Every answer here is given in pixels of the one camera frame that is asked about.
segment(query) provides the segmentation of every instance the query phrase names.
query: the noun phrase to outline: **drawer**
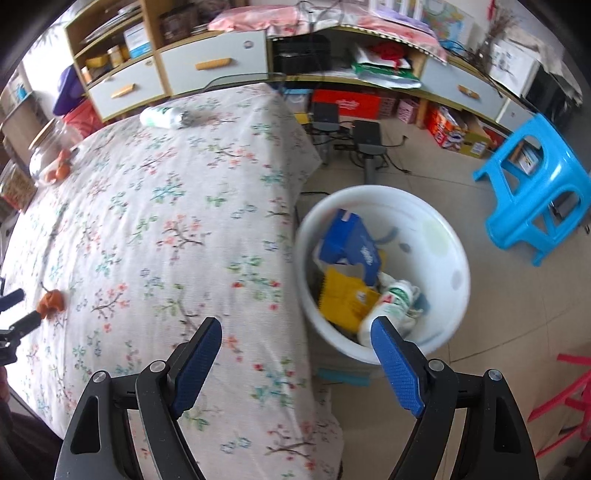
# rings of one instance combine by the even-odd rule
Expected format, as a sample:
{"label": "drawer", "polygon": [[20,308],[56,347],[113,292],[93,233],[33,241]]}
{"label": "drawer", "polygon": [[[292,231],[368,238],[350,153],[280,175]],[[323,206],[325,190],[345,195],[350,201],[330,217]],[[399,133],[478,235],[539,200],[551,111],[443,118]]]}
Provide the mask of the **drawer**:
{"label": "drawer", "polygon": [[[212,80],[228,75],[265,73],[250,79],[267,78],[264,30],[224,33],[166,50],[161,56],[174,95],[201,89]],[[216,66],[215,60],[222,61]],[[231,77],[220,80],[219,85],[238,81]]]}
{"label": "drawer", "polygon": [[[133,86],[133,89],[129,92],[113,98],[115,94],[124,92],[130,86]],[[164,88],[160,83],[154,58],[148,57],[107,77],[92,87],[89,93],[104,120],[139,103],[164,95]]]}
{"label": "drawer", "polygon": [[499,115],[506,99],[480,78],[432,58],[427,59],[421,83],[422,90],[459,103],[491,120]]}
{"label": "drawer", "polygon": [[528,109],[508,98],[503,108],[501,108],[496,123],[505,127],[510,132],[514,132],[533,116],[534,114]]}

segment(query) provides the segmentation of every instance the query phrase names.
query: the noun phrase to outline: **red container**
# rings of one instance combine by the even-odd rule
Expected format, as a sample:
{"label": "red container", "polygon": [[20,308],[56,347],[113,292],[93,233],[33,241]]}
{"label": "red container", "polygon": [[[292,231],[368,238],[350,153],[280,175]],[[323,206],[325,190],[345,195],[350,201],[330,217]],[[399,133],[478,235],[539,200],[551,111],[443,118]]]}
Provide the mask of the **red container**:
{"label": "red container", "polygon": [[367,93],[341,92],[339,90],[315,90],[313,102],[336,103],[339,105],[339,115],[355,116],[377,120],[381,99]]}

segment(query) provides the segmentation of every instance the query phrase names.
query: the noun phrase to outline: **red plastic stool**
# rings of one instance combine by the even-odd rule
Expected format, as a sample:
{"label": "red plastic stool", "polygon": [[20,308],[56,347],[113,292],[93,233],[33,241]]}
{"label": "red plastic stool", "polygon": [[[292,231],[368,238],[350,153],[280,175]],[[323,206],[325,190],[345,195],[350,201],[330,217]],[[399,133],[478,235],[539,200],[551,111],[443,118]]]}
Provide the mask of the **red plastic stool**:
{"label": "red plastic stool", "polygon": [[[591,366],[591,358],[586,356],[565,355],[560,353],[556,360],[560,362],[568,362],[570,364]],[[571,398],[571,395],[578,393],[581,389],[583,389],[583,391],[580,398]],[[580,432],[580,436],[584,441],[591,440],[591,370],[571,383],[554,398],[551,398],[543,405],[534,408],[527,421],[535,420],[559,405],[566,405],[567,407],[584,412],[583,421],[573,430],[556,440],[552,445],[542,448],[535,454],[536,458],[539,458],[550,450],[555,449],[557,446],[562,445],[577,432]]]}

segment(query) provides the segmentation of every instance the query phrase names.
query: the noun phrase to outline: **human hand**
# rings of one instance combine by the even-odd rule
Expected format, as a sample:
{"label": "human hand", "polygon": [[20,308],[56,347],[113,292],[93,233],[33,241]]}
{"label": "human hand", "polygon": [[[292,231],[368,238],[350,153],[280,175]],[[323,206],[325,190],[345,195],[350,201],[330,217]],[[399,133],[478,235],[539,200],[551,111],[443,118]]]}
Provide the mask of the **human hand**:
{"label": "human hand", "polygon": [[8,379],[6,367],[0,365],[0,401],[8,403],[10,399],[10,389],[8,388]]}

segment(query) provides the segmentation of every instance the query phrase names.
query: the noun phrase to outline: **orange toy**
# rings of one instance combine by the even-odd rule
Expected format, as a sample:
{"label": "orange toy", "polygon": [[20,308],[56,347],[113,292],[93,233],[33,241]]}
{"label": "orange toy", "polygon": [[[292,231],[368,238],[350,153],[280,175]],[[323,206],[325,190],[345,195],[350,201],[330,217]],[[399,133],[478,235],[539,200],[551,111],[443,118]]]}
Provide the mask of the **orange toy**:
{"label": "orange toy", "polygon": [[47,293],[43,295],[43,298],[37,304],[36,310],[44,319],[48,315],[51,316],[54,312],[63,312],[66,308],[64,306],[64,296],[59,290],[47,290],[43,284],[41,284],[43,290]]}

